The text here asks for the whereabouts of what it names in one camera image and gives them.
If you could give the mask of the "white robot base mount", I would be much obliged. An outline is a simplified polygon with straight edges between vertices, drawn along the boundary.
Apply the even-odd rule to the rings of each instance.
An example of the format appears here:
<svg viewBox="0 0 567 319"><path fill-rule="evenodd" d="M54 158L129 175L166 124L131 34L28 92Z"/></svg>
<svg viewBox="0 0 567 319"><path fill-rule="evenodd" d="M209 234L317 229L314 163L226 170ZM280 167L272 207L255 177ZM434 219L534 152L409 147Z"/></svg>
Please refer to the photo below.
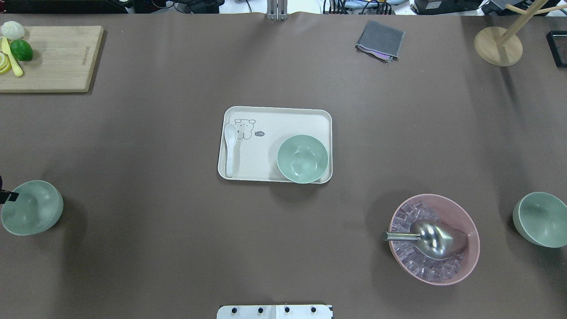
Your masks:
<svg viewBox="0 0 567 319"><path fill-rule="evenodd" d="M225 305L217 311L217 319L332 319L332 305Z"/></svg>

